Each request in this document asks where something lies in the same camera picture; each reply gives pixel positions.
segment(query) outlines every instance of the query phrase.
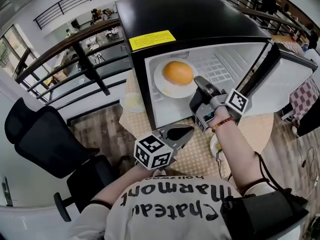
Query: yellow warning label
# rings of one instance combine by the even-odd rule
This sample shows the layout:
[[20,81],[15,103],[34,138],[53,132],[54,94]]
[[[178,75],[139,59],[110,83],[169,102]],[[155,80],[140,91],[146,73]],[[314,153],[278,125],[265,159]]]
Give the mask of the yellow warning label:
[[132,50],[138,50],[141,48],[159,45],[171,41],[176,41],[174,36],[170,33],[169,30],[164,30],[160,32],[143,34],[129,39]]

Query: white t-shirt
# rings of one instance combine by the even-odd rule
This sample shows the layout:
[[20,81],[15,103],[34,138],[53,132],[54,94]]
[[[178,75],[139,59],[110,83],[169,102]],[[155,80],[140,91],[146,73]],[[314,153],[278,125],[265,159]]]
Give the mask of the white t-shirt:
[[108,16],[107,16],[106,14],[102,13],[101,15],[102,15],[102,19],[103,19],[104,21],[108,19]]
[[[274,191],[258,183],[246,195]],[[87,206],[73,223],[71,240],[230,240],[220,213],[222,199],[241,197],[227,181],[212,176],[162,176],[129,186],[112,209]],[[299,239],[299,233],[289,239]]]

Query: red checkered cloth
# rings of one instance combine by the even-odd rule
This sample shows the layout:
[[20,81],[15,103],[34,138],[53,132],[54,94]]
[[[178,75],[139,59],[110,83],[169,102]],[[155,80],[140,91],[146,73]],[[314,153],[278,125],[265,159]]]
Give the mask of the red checkered cloth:
[[290,95],[294,118],[301,120],[316,102],[319,95],[319,89],[312,76],[310,76]]
[[302,50],[301,46],[297,42],[277,42],[284,45],[285,48],[295,52],[299,55],[304,55],[304,51]]

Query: bracelet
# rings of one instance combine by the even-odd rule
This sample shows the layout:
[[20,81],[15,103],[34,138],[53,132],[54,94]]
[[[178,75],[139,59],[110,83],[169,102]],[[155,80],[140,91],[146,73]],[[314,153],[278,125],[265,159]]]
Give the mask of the bracelet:
[[218,124],[216,124],[214,126],[215,129],[212,129],[212,132],[215,133],[219,126],[222,126],[223,124],[225,124],[226,122],[229,122],[229,121],[234,121],[234,118],[233,117],[229,117],[229,118],[227,118],[225,120],[222,120],[220,123],[218,123]]

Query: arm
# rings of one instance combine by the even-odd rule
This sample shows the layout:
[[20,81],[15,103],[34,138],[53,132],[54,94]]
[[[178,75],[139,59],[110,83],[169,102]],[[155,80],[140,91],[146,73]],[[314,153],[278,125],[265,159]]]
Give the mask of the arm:
[[147,170],[138,163],[120,178],[102,189],[93,199],[106,202],[112,206],[127,187],[137,181],[150,177],[153,172],[153,170]]
[[[227,109],[224,106],[220,106],[215,111],[215,118],[208,125],[213,128],[229,117]],[[254,150],[235,122],[228,121],[224,123],[216,129],[215,133],[230,166],[234,182],[240,193],[242,193],[242,190],[248,184],[262,178],[259,158],[255,155]]]

